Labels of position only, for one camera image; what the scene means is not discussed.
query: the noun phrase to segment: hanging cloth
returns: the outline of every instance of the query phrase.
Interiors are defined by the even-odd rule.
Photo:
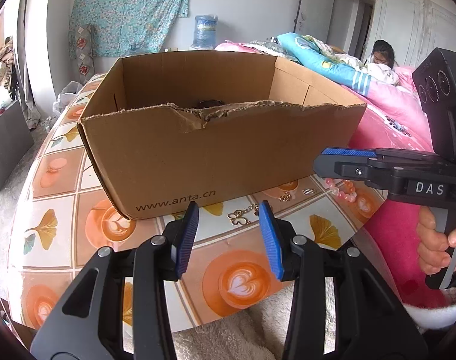
[[[188,0],[75,0],[70,56],[80,26],[91,24],[93,56],[119,57],[160,51],[176,18],[187,16]]]

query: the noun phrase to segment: concrete floor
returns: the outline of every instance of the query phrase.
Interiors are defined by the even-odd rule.
[[[16,203],[20,197],[23,184],[30,170],[30,166],[37,156],[46,131],[38,127],[31,132],[34,145],[18,163],[7,180],[4,189],[0,192],[0,298],[7,298],[6,278],[8,271],[8,247],[10,245],[11,226],[13,224]]]

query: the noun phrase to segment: human hand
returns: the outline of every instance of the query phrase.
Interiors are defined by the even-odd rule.
[[[421,240],[418,245],[418,264],[427,275],[433,275],[450,265],[448,246],[456,248],[456,229],[447,237],[435,230],[435,217],[428,207],[421,207],[416,232]]]

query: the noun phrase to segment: patterned tablecloth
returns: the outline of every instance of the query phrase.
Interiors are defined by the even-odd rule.
[[[103,78],[95,76],[87,83],[58,119],[31,166],[18,202],[9,254],[9,301],[12,318],[34,328],[42,325],[99,247],[135,248],[178,218],[175,214],[129,221],[107,199],[76,130],[76,120]],[[336,182],[346,190],[342,180]],[[336,249],[384,200],[380,191],[363,183],[355,182],[354,187],[356,202],[345,202],[313,175],[200,208],[188,271],[177,283],[165,283],[172,331],[228,316],[282,288],[270,271],[253,211],[245,215],[251,222],[243,226],[232,225],[229,213],[268,200],[275,215],[289,220],[297,233]],[[286,193],[290,199],[282,202]],[[130,236],[116,240],[112,234],[117,231],[128,231]],[[131,288],[127,280],[123,321],[128,333]]]

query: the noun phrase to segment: black hair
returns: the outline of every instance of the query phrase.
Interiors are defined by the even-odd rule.
[[[395,64],[395,51],[393,47],[391,47],[390,43],[386,42],[385,40],[377,40],[373,45],[373,51],[371,54],[374,53],[381,53],[388,61],[388,66],[393,69],[393,65]]]

